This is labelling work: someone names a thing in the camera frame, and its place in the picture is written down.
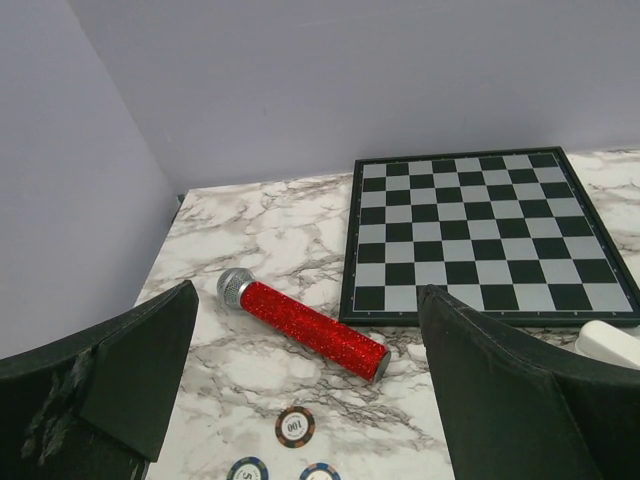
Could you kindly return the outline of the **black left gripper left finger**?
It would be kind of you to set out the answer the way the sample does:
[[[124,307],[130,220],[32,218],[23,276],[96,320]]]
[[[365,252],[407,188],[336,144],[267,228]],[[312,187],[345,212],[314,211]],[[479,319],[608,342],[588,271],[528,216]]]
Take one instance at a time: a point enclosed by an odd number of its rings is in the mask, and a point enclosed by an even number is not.
[[[199,298],[185,280],[1,361],[4,479],[143,479],[168,430]]]

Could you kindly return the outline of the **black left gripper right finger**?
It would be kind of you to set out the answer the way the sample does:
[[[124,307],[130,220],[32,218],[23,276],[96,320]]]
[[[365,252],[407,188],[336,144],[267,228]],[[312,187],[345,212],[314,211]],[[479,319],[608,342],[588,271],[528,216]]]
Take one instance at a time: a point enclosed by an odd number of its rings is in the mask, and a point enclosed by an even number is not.
[[[434,285],[418,317],[457,479],[636,479],[639,373],[553,346]]]

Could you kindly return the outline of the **white stapler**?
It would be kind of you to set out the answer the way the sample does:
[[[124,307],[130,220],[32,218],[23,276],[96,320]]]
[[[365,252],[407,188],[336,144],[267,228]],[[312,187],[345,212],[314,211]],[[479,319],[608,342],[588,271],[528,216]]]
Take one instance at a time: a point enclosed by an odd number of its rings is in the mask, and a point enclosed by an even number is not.
[[[601,320],[586,323],[575,341],[575,351],[585,357],[638,370],[639,338]]]

